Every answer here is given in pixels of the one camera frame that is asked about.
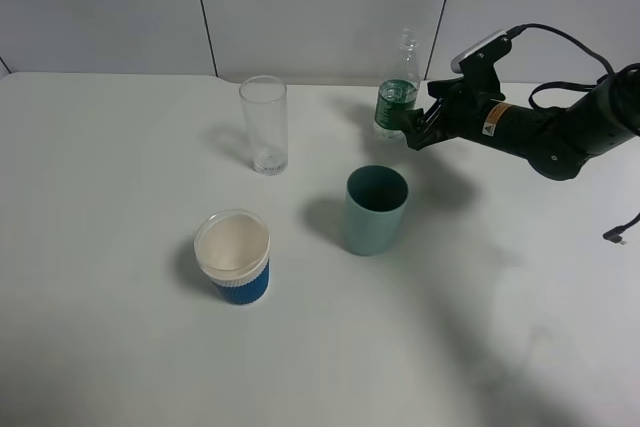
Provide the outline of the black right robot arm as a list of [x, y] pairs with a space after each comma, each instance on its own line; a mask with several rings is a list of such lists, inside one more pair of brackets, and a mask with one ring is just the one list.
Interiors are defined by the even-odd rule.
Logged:
[[495, 72], [479, 86], [463, 77], [431, 81], [428, 110], [396, 111], [392, 119], [409, 148], [419, 151], [461, 138], [522, 158], [540, 175], [565, 181], [586, 162], [639, 135], [639, 65], [604, 75], [595, 85], [548, 82], [536, 87], [584, 94], [568, 108], [522, 107], [506, 101]]

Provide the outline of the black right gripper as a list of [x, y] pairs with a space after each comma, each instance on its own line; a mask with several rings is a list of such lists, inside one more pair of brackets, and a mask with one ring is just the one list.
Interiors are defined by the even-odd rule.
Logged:
[[407, 146], [422, 150], [454, 138], [487, 147], [525, 147], [545, 126], [545, 116], [506, 101], [494, 68], [427, 82], [436, 100], [427, 110], [395, 113]]

